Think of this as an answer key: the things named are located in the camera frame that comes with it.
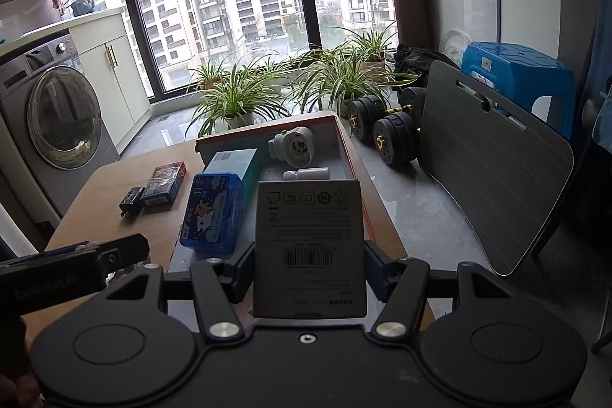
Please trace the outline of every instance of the washing machine control panel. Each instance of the washing machine control panel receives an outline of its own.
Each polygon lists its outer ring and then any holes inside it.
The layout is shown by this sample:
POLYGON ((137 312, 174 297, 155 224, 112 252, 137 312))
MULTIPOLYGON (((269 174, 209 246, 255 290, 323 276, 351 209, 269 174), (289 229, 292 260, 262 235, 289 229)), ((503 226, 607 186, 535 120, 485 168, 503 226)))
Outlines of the washing machine control panel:
POLYGON ((70 34, 29 49, 0 66, 0 99, 4 99, 33 77, 62 65, 77 55, 70 34))

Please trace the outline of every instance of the cabinet handle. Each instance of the cabinet handle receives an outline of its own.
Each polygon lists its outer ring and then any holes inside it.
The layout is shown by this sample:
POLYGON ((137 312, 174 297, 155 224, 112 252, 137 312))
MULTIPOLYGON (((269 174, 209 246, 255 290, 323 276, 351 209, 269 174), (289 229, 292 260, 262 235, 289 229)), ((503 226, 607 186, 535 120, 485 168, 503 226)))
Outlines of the cabinet handle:
POLYGON ((113 63, 113 64, 114 64, 116 67, 118 67, 118 65, 119 65, 119 64, 118 64, 118 62, 117 62, 117 56, 115 56, 115 54, 114 54, 114 49, 112 48, 112 45, 110 46, 110 48, 111 48, 111 54, 112 54, 112 63, 113 63))
POLYGON ((106 52, 108 64, 111 65, 111 68, 114 68, 114 63, 112 62, 111 52, 106 44, 104 44, 104 52, 106 52))

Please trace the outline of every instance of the black dumbbell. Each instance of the black dumbbell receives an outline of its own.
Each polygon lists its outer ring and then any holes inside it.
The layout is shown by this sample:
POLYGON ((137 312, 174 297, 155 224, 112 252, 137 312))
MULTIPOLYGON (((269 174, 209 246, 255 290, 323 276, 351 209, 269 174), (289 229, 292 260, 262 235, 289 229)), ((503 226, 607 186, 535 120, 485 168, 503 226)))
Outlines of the black dumbbell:
POLYGON ((382 160, 390 165, 409 163, 418 156, 420 128, 403 111, 392 113, 374 124, 374 145, 382 160))
POLYGON ((402 96, 400 106, 391 109, 386 109, 383 101, 377 96, 365 96, 348 105, 351 131, 359 142, 370 143, 374 124, 391 113, 406 112, 420 125, 425 104, 425 89, 409 87, 402 92, 402 96))

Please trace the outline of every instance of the blue plastic box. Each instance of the blue plastic box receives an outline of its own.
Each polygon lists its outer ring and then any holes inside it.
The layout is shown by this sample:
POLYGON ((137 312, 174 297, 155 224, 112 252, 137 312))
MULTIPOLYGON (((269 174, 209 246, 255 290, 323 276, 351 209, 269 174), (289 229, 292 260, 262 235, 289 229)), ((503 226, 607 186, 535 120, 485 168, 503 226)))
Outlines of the blue plastic box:
POLYGON ((554 125, 569 139, 576 90, 573 72, 560 61, 518 44, 472 42, 463 54, 461 71, 529 112, 539 97, 560 99, 561 116, 554 125))
POLYGON ((243 201, 244 184, 237 174, 196 174, 179 237, 181 245, 206 256, 231 255, 243 221, 243 201))

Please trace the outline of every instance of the blue plastic stool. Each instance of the blue plastic stool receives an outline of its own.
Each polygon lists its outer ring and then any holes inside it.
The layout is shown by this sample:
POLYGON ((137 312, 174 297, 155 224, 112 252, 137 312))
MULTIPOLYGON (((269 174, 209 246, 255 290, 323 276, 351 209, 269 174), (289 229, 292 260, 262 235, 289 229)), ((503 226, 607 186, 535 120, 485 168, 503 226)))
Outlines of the blue plastic stool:
POLYGON ((518 44, 472 42, 463 54, 461 71, 529 112, 539 97, 561 99, 561 118, 555 128, 570 138, 576 89, 573 72, 560 61, 518 44))

